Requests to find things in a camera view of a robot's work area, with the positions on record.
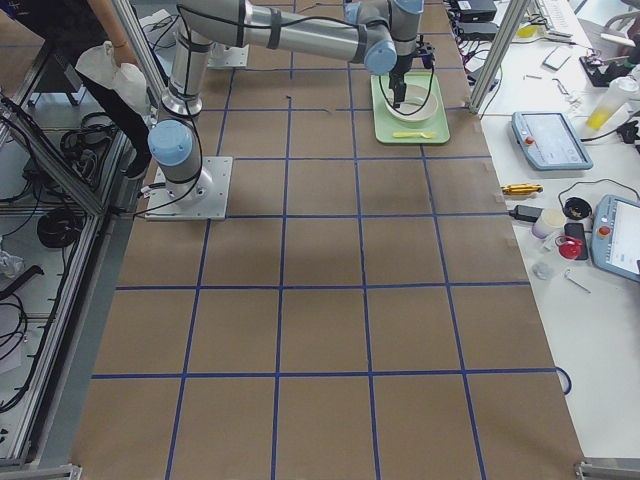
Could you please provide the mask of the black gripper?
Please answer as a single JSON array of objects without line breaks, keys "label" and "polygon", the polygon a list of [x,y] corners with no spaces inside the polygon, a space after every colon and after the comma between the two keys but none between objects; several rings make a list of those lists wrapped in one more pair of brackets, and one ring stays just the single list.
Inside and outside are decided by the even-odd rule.
[{"label": "black gripper", "polygon": [[394,108],[399,108],[400,105],[405,101],[406,96],[406,83],[404,80],[404,75],[390,72],[389,88],[393,93],[392,106]]}]

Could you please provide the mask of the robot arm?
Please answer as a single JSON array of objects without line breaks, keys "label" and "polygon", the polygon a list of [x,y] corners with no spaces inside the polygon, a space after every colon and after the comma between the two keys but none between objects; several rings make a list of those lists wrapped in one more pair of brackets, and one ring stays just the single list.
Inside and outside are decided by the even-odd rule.
[{"label": "robot arm", "polygon": [[397,109],[406,96],[405,76],[419,54],[420,1],[357,1],[344,17],[304,16],[249,1],[182,1],[167,86],[148,144],[164,177],[168,207],[195,215],[224,197],[227,183],[208,166],[197,132],[201,88],[212,52],[250,46],[361,64],[388,81],[383,92]]}]

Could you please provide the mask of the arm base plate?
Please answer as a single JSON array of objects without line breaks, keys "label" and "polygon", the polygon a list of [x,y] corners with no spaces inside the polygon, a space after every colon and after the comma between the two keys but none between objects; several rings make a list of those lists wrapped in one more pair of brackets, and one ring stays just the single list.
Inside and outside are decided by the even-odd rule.
[{"label": "arm base plate", "polygon": [[207,68],[225,70],[246,68],[249,58],[249,46],[231,47],[214,43],[209,53]]},{"label": "arm base plate", "polygon": [[149,221],[224,220],[233,158],[205,156],[203,162],[195,187],[185,197],[183,195],[193,182],[176,184],[167,181],[159,166],[154,180],[164,183],[164,186],[150,193],[144,217]]}]

